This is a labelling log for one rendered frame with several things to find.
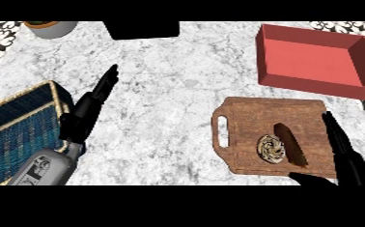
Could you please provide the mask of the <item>swirled frosting cupcake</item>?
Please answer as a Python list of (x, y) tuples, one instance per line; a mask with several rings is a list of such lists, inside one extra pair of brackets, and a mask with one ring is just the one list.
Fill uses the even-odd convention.
[(265, 134), (257, 143), (257, 153), (267, 163), (276, 164), (285, 157), (283, 143), (274, 135)]

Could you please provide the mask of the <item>blue wicker basket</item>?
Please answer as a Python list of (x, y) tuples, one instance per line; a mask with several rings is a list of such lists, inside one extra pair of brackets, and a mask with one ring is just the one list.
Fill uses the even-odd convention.
[(0, 99), (0, 185), (8, 183), (35, 152), (66, 150), (59, 139), (60, 114), (72, 106), (70, 94), (53, 80)]

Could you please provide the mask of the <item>grey plant pot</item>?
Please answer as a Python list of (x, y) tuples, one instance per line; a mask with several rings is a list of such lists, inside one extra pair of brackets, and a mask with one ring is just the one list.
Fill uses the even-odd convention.
[(63, 37), (73, 30), (76, 24), (76, 21), (50, 21), (41, 24), (30, 24), (28, 21), (23, 22), (25, 27), (33, 35), (45, 40)]

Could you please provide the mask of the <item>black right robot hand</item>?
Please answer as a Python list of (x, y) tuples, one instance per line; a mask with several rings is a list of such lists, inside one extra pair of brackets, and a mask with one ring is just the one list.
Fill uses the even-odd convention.
[[(365, 185), (365, 159), (351, 149), (347, 135), (329, 111), (322, 113), (322, 121), (332, 148), (338, 186)], [(273, 132), (283, 144), (288, 162), (304, 168), (307, 160), (294, 133), (280, 123), (273, 125)]]

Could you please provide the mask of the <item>wooden cutting board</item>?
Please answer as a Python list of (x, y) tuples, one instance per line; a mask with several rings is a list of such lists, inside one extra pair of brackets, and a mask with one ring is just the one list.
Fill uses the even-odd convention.
[[(212, 112), (212, 147), (228, 171), (240, 175), (286, 176), (291, 172), (335, 179), (332, 148), (322, 121), (325, 103), (319, 99), (227, 97)], [(265, 162), (257, 152), (260, 138), (273, 135), (280, 123), (294, 134), (307, 165), (283, 158)]]

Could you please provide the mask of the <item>red cardboard box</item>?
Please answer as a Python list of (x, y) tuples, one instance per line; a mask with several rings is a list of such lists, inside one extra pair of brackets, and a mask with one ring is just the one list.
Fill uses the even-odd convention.
[(255, 36), (258, 83), (365, 99), (365, 37), (262, 24)]

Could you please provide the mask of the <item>black box appliance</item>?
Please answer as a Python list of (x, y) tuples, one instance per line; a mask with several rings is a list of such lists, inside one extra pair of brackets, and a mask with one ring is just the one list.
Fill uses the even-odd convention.
[(171, 38), (180, 34), (177, 21), (106, 21), (103, 25), (115, 40)]

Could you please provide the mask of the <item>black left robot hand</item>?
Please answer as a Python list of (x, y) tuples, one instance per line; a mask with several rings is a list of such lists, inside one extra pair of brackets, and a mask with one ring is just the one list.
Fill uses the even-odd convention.
[(76, 101), (70, 111), (60, 115), (59, 139), (81, 145), (85, 153), (85, 140), (94, 128), (101, 112), (101, 105), (107, 99), (115, 83), (118, 82), (118, 66), (112, 65), (91, 92), (87, 92)]

